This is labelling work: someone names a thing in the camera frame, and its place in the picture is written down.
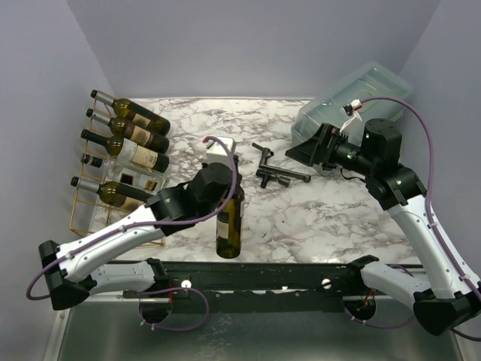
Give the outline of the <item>clear square glass bottle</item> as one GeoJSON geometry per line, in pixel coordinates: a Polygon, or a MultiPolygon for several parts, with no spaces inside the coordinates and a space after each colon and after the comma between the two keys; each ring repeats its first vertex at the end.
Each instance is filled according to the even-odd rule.
{"type": "Polygon", "coordinates": [[[168,185],[168,179],[163,174],[134,165],[133,163],[121,162],[115,157],[102,159],[84,153],[80,161],[84,165],[100,168],[104,172],[107,181],[116,181],[143,190],[151,195],[157,194],[158,191],[168,185]]]}

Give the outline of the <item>green wine bottle white label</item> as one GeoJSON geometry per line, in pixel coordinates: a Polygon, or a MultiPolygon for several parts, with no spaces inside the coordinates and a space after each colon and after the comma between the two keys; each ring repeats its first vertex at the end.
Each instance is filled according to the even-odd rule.
{"type": "Polygon", "coordinates": [[[103,146],[110,156],[123,162],[134,163],[161,173],[164,173],[170,165],[170,159],[165,154],[149,150],[119,135],[108,138],[83,129],[80,137],[103,146]]]}

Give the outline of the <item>green wine bottle brown label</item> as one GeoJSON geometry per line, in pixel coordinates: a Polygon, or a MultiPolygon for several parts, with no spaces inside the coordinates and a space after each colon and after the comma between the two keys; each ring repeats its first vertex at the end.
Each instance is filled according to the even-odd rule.
{"type": "Polygon", "coordinates": [[[86,116],[106,125],[113,135],[120,135],[136,144],[158,153],[166,153],[170,141],[163,135],[135,125],[132,121],[122,117],[109,117],[91,108],[86,110],[86,116]]]}

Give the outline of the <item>green wine bottle silver neck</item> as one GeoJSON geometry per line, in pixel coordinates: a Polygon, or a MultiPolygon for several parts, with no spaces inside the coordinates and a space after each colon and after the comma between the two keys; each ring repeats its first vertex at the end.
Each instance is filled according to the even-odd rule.
{"type": "Polygon", "coordinates": [[[116,99],[113,96],[96,89],[91,91],[90,96],[93,99],[110,106],[117,116],[126,118],[145,129],[149,129],[150,131],[163,136],[166,136],[171,129],[171,123],[167,119],[153,113],[132,100],[125,98],[116,99]]]}

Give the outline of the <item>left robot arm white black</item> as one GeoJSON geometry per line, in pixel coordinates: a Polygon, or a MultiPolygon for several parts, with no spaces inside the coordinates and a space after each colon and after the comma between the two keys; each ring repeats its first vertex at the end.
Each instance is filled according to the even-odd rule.
{"type": "Polygon", "coordinates": [[[162,295],[167,280],[159,262],[122,264],[116,258],[215,217],[234,195],[237,180],[233,165],[213,162],[191,181],[164,188],[126,217],[96,233],[64,244],[40,244],[53,310],[73,308],[92,295],[117,290],[146,292],[151,297],[162,295]]]}

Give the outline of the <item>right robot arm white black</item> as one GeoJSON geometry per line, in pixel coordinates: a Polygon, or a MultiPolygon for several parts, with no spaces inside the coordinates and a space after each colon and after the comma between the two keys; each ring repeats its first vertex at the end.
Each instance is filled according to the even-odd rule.
{"type": "Polygon", "coordinates": [[[368,192],[398,224],[422,263],[426,281],[403,274],[374,256],[348,266],[347,289],[379,290],[410,308],[425,331],[441,335],[480,313],[480,279],[455,251],[427,205],[428,191],[412,169],[399,163],[401,133],[392,122],[367,121],[360,145],[323,123],[308,140],[285,152],[303,165],[340,166],[361,174],[368,192]]]}

